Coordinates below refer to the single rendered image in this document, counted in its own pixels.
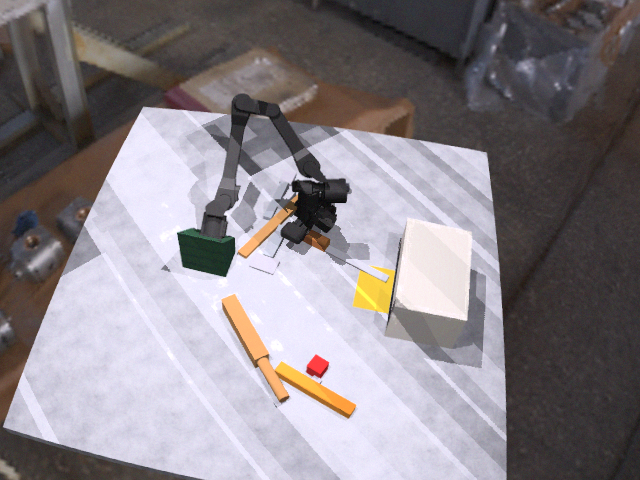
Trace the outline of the brown cylinder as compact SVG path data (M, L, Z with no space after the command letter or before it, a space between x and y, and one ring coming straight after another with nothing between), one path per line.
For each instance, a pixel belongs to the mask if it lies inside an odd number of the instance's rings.
M358 259L330 246L330 239L315 232L314 230L311 229L311 231L305 236L304 240L302 240L303 242L323 251L326 252L350 265L352 265L353 267L379 279L382 282L386 282L387 279L389 278L388 275L382 273L381 271L359 261Z

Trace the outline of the orange bar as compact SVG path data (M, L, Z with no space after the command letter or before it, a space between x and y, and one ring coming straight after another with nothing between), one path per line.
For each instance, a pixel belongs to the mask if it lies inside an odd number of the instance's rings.
M278 227L283 224L296 210L294 203L298 194L285 205L269 222L267 222L239 251L238 254L247 259Z
M282 379L294 388L301 390L307 394L307 396L319 401L326 407L330 407L333 411L340 413L348 419L355 410L356 404L353 404L346 398L342 398L318 382L311 380L303 375L303 373L288 366L282 361L274 371L278 378Z

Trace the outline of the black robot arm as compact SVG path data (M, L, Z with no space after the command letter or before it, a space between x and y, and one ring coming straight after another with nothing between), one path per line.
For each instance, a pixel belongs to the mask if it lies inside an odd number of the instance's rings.
M231 111L231 132L228 150L226 152L223 175L218 186L215 198L205 207L201 232L199 235L222 239L226 235L227 215L225 211L231 209L239 201L238 193L240 185L236 185L241 146L244 129L251 114L269 117L275 128L279 131L288 148L291 151L295 164L300 174L312 180L292 181L292 192L298 192L298 202L305 207L312 207L318 203L319 192L326 203L346 203L347 185L346 178L326 178L320 169L320 163L301 144L294 129L282 114L277 104L271 104L251 97L245 93L234 96ZM322 183L323 182L323 183ZM313 213L308 225L315 225L324 233L327 233L337 220L336 207L334 205L321 207Z

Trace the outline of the orange block with cylindrical handle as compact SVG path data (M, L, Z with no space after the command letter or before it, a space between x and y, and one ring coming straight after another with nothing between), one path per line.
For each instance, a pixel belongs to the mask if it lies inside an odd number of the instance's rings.
M269 353L264 347L251 321L249 321L235 294L221 299L224 311L236 336L239 338L253 366L259 367L280 403L290 396L269 363Z

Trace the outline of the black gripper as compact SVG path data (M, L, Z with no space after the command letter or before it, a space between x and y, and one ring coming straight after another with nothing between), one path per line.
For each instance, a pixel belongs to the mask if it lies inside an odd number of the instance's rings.
M298 218L292 223L287 222L284 225L284 227L281 229L281 232L280 232L281 237L295 244L300 244L301 241L304 240L305 236L312 229L312 227L309 226L308 223L312 218L313 213L317 211L318 205L320 203L321 203L321 206L323 207L331 206L331 203L326 203L325 199L321 198L320 192L319 192L318 203L312 207L305 207L301 205L297 199L297 201L294 203L294 205L297 206L297 210L294 212L294 216Z

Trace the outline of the red block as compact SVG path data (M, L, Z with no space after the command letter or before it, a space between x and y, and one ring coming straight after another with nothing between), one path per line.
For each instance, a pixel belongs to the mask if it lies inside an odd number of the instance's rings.
M329 362L320 356L315 355L306 367L306 373L312 377L315 375L318 378L322 378L325 372L328 370Z

